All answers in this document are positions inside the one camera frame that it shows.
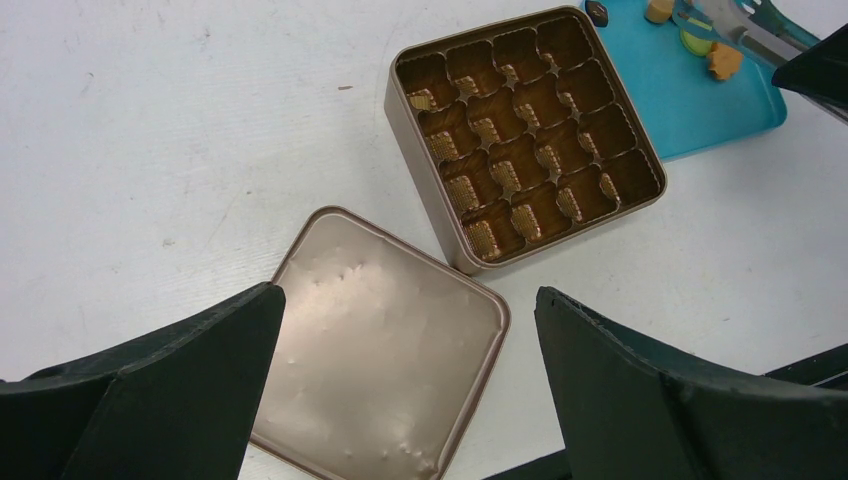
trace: empty compartment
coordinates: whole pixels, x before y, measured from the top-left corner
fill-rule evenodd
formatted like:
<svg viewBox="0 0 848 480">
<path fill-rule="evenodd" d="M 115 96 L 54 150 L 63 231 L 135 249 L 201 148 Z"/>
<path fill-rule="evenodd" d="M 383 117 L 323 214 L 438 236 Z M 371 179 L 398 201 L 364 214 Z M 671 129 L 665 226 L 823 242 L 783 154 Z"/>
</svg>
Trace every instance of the empty compartment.
<svg viewBox="0 0 848 480">
<path fill-rule="evenodd" d="M 441 55 L 399 63 L 397 73 L 410 105 L 418 110 L 438 110 L 459 98 L 459 90 L 448 80 Z"/>
<path fill-rule="evenodd" d="M 457 102 L 438 112 L 421 112 L 418 121 L 433 155 L 457 160 L 480 146 L 480 137 L 468 126 L 465 104 Z"/>
<path fill-rule="evenodd" d="M 464 215 L 462 228 L 474 254 L 484 262 L 503 259 L 524 248 L 524 237 L 512 227 L 506 200 Z"/>
<path fill-rule="evenodd" d="M 571 228 L 571 220 L 557 206 L 557 189 L 551 182 L 512 197 L 512 224 L 532 243 L 547 240 Z"/>
<path fill-rule="evenodd" d="M 576 18 L 539 25 L 539 54 L 552 65 L 568 70 L 592 58 L 592 44 Z"/>
<path fill-rule="evenodd" d="M 592 163 L 593 156 L 577 139 L 577 120 L 569 118 L 551 128 L 536 132 L 536 153 L 544 166 L 562 175 L 575 172 Z"/>
<path fill-rule="evenodd" d="M 571 115 L 556 95 L 556 77 L 547 74 L 535 82 L 515 86 L 512 103 L 516 112 L 534 127 L 550 127 Z"/>
<path fill-rule="evenodd" d="M 488 205 L 503 194 L 503 188 L 489 173 L 488 155 L 477 150 L 455 162 L 444 162 L 439 173 L 454 208 L 460 213 Z"/>
<path fill-rule="evenodd" d="M 486 96 L 506 83 L 492 61 L 492 44 L 477 42 L 448 50 L 448 75 L 463 93 Z"/>
<path fill-rule="evenodd" d="M 662 192 L 648 158 L 642 150 L 632 150 L 601 167 L 611 182 L 611 192 L 622 206 L 630 206 L 650 200 Z"/>
<path fill-rule="evenodd" d="M 597 165 L 560 177 L 558 188 L 557 203 L 577 223 L 597 220 L 618 208 L 616 201 L 604 193 L 609 192 L 608 182 L 602 181 Z"/>
<path fill-rule="evenodd" d="M 494 57 L 498 69 L 515 82 L 533 81 L 550 68 L 539 58 L 536 32 L 529 28 L 495 37 Z"/>
<path fill-rule="evenodd" d="M 636 148 L 636 134 L 617 104 L 580 118 L 578 138 L 587 151 L 598 158 L 612 158 Z"/>
<path fill-rule="evenodd" d="M 527 122 L 512 108 L 512 90 L 502 88 L 485 98 L 468 99 L 471 128 L 489 143 L 507 142 L 527 130 Z"/>
<path fill-rule="evenodd" d="M 489 147 L 489 167 L 495 181 L 513 192 L 528 190 L 548 179 L 548 170 L 538 161 L 533 137 L 524 134 L 509 143 Z"/>
<path fill-rule="evenodd" d="M 560 72 L 556 88 L 560 100 L 580 113 L 594 112 L 615 100 L 601 63 L 594 59 L 574 70 Z"/>
</svg>

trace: tan cylindrical object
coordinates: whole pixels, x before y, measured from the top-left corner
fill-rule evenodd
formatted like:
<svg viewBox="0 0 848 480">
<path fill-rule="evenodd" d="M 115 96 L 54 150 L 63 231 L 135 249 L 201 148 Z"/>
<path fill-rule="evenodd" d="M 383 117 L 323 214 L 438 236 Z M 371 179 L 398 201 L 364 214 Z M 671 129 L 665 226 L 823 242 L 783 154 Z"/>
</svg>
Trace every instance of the tan cylindrical object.
<svg viewBox="0 0 848 480">
<path fill-rule="evenodd" d="M 665 23 L 671 18 L 674 10 L 674 0 L 650 0 L 648 9 L 645 10 L 645 18 L 653 23 Z"/>
</svg>

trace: dented metal lid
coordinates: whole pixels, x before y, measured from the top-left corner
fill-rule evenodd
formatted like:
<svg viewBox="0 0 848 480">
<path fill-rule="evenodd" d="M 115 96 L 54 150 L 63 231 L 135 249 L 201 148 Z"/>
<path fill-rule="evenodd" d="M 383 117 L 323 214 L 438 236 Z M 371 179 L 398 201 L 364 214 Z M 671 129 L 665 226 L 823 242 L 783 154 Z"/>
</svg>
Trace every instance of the dented metal lid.
<svg viewBox="0 0 848 480">
<path fill-rule="evenodd" d="M 509 328 L 496 293 L 350 212 L 307 222 L 252 441 L 323 479 L 439 479 Z"/>
</svg>

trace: metal tin box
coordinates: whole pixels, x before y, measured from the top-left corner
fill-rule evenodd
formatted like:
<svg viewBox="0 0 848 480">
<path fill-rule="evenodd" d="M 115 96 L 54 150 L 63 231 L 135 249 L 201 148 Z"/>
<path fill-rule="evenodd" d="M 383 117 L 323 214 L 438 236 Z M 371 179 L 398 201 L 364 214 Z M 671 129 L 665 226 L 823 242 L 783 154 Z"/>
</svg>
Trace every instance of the metal tin box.
<svg viewBox="0 0 848 480">
<path fill-rule="evenodd" d="M 501 297 L 337 207 L 273 282 L 287 304 L 251 441 L 324 480 L 437 480 L 509 328 Z"/>
<path fill-rule="evenodd" d="M 467 274 L 521 260 L 665 190 L 597 32 L 573 7 L 402 51 L 385 109 L 439 243 Z"/>
</svg>

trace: black object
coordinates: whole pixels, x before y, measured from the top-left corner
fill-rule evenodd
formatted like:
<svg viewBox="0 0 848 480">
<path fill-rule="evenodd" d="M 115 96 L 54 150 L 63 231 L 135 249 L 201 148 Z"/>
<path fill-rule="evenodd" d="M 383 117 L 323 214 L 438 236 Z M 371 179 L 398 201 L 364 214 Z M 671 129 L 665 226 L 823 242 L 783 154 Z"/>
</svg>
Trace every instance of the black object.
<svg viewBox="0 0 848 480">
<path fill-rule="evenodd" d="M 775 70 L 772 85 L 848 108 L 848 25 Z"/>
<path fill-rule="evenodd" d="M 596 27 L 604 28 L 609 25 L 609 11 L 603 3 L 595 0 L 587 0 L 586 13 Z"/>
<path fill-rule="evenodd" d="M 539 291 L 536 322 L 571 451 L 489 480 L 567 480 L 572 465 L 576 480 L 848 478 L 848 395 L 825 389 L 848 384 L 848 345 L 764 378 L 641 335 L 552 288 Z"/>
<path fill-rule="evenodd" d="M 0 383 L 0 478 L 234 479 L 285 306 L 268 283 Z"/>
</svg>

